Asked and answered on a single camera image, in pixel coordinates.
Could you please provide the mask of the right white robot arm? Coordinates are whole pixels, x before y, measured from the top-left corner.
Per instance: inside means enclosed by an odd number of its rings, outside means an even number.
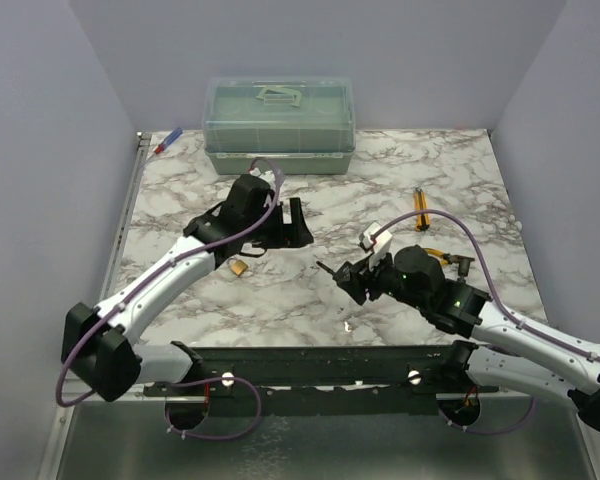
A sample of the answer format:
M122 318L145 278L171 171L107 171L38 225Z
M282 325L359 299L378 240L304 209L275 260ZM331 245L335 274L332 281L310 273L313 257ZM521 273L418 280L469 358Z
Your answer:
M474 383L552 399L600 432L599 343L498 307L494 295L446 278L440 262L419 246L345 262L332 278L358 304L386 295L436 329L465 338L467 353L440 367L447 389L460 392Z

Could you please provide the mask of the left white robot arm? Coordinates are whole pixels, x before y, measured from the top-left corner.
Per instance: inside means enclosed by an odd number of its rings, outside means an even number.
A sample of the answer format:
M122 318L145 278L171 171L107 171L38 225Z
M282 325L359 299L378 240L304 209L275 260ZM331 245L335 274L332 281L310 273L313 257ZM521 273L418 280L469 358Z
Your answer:
M181 293L242 254L244 245L263 255L313 243L300 198L283 203L279 193L279 185L239 176L226 199L193 218L135 281L94 307L73 306L65 318L61 372L75 374L106 401L150 382L194 393L202 380L199 356L180 342L142 345L140 337Z

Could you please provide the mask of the black padlock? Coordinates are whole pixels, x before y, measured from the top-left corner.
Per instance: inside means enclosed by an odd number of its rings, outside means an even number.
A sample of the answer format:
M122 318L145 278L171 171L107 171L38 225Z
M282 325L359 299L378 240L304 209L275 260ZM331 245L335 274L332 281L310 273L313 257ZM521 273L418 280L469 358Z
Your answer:
M332 278L336 278L338 276L338 272L332 269L331 267L327 266L325 263L317 261L316 265L325 272L327 272Z

